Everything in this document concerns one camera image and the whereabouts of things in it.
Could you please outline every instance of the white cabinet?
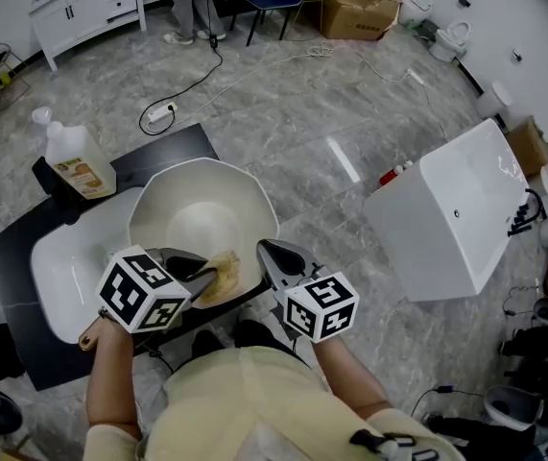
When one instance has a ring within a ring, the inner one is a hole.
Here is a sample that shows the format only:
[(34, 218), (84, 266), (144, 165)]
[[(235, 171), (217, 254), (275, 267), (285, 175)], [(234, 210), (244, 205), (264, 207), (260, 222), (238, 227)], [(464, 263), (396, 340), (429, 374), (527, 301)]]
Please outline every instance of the white cabinet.
[(136, 20), (146, 30), (143, 0), (39, 0), (30, 17), (54, 71), (54, 57), (100, 33)]
[(42, 9), (34, 24), (43, 49), (56, 51), (73, 40), (69, 6), (62, 0)]
[(70, 0), (71, 34), (75, 39), (88, 36), (107, 25), (103, 0)]

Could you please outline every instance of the power strip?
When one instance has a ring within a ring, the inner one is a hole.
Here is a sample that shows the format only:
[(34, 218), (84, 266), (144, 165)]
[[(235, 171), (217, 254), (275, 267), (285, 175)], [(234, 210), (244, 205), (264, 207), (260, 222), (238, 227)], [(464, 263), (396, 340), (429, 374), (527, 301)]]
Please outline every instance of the power strip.
[(178, 112), (178, 107), (173, 101), (167, 104), (162, 105), (160, 108), (155, 109), (152, 112), (148, 113), (148, 120), (150, 124), (156, 123), (167, 116), (170, 116), (174, 112)]

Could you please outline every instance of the sink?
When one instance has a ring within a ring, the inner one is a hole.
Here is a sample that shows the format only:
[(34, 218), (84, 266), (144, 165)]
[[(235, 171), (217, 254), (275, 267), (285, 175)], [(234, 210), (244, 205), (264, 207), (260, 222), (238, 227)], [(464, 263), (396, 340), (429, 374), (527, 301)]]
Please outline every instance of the sink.
[[(31, 271), (50, 329), (66, 343), (96, 319), (101, 302), (95, 289), (110, 252), (134, 244), (171, 247), (205, 258), (233, 250), (241, 260), (237, 294), (261, 283), (256, 243), (276, 238), (274, 209), (250, 174), (211, 158), (197, 158), (165, 169), (145, 188), (132, 188), (39, 239)], [(194, 307), (205, 307), (199, 300)]]
[(72, 226), (60, 226), (39, 239), (31, 271), (50, 329), (66, 343), (80, 335), (101, 307), (94, 295), (107, 254), (127, 248), (129, 219), (143, 188), (131, 188), (82, 214)]
[(378, 189), (364, 212), (411, 301), (469, 297), (506, 250), (527, 187), (489, 119)]
[(276, 239), (274, 208), (258, 179), (213, 158), (195, 158), (153, 176), (129, 221), (131, 244), (169, 247), (206, 259), (234, 251), (239, 275), (232, 291), (215, 303), (193, 302), (196, 308), (220, 305), (256, 287), (263, 271), (256, 259), (261, 239)]

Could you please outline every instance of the bowl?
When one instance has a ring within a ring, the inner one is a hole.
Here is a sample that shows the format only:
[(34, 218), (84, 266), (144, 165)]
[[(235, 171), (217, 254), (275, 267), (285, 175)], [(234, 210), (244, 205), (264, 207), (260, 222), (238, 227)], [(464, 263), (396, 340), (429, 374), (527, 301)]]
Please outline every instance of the bowl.
[[(272, 204), (251, 174), (212, 158), (196, 158), (153, 176), (129, 221), (132, 244), (174, 248), (206, 259), (234, 251), (241, 263), (236, 291), (215, 305), (256, 287), (263, 273), (256, 243), (277, 238)], [(195, 307), (205, 307), (199, 300)]]

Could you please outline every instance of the marble floor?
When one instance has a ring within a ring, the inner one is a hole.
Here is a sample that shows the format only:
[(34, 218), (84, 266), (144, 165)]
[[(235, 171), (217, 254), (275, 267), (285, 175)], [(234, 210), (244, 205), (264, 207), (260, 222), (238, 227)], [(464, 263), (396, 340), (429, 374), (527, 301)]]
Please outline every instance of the marble floor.
[[(226, 86), (259, 67), (306, 53), (319, 45), (315, 31), (296, 25), (278, 41), (281, 22), (268, 16), (252, 45), (245, 41), (251, 15), (240, 16), (220, 45), (224, 64), (203, 84), (179, 97), (178, 121)], [(217, 57), (208, 43), (165, 44), (173, 25), (168, 8), (147, 12), (148, 31), (128, 26), (89, 41), (58, 59), (52, 74), (44, 60), (27, 69), (30, 91), (0, 112), (0, 220), (7, 224), (39, 203), (44, 194), (31, 172), (43, 155), (45, 135), (31, 111), (53, 109), (67, 125), (86, 125), (110, 158), (153, 141), (137, 128), (139, 114), (153, 100), (182, 90), (211, 68)], [(498, 343), (529, 318), (506, 318), (502, 301), (513, 285), (534, 285), (544, 254), (536, 230), (511, 243), (481, 296), (449, 302), (410, 303), (362, 214), (362, 204), (378, 178), (398, 163), (417, 160), (480, 122), (475, 92), (452, 65), (433, 59), (404, 30), (391, 30), (380, 42), (335, 41), (359, 51), (379, 72), (399, 79), (413, 68), (427, 91), (412, 80), (390, 83), (377, 77), (351, 50), (331, 58), (297, 58), (258, 71), (182, 125), (200, 122), (220, 158), (247, 169), (269, 194), (281, 225), (281, 238), (311, 249), (331, 269), (343, 270), (362, 296), (355, 327), (345, 339), (387, 388), (395, 405), (410, 412), (425, 390), (454, 384), (483, 392), (503, 382), (510, 366)], [(354, 166), (354, 181), (330, 148), (335, 140)], [(525, 310), (535, 295), (522, 295)], [(263, 320), (282, 337), (270, 313), (273, 299), (256, 300)], [(225, 337), (233, 316), (213, 327)], [(177, 365), (187, 357), (190, 337), (162, 348)], [(298, 353), (316, 367), (309, 343)], [(142, 421), (151, 425), (165, 403), (166, 370), (154, 358), (135, 359), (135, 390)], [(84, 397), (87, 378), (36, 393), (24, 376), (0, 389), (22, 407), (25, 424), (41, 455), (78, 460), (87, 430)], [(462, 395), (431, 395), (427, 409), (476, 417), (481, 401)]]

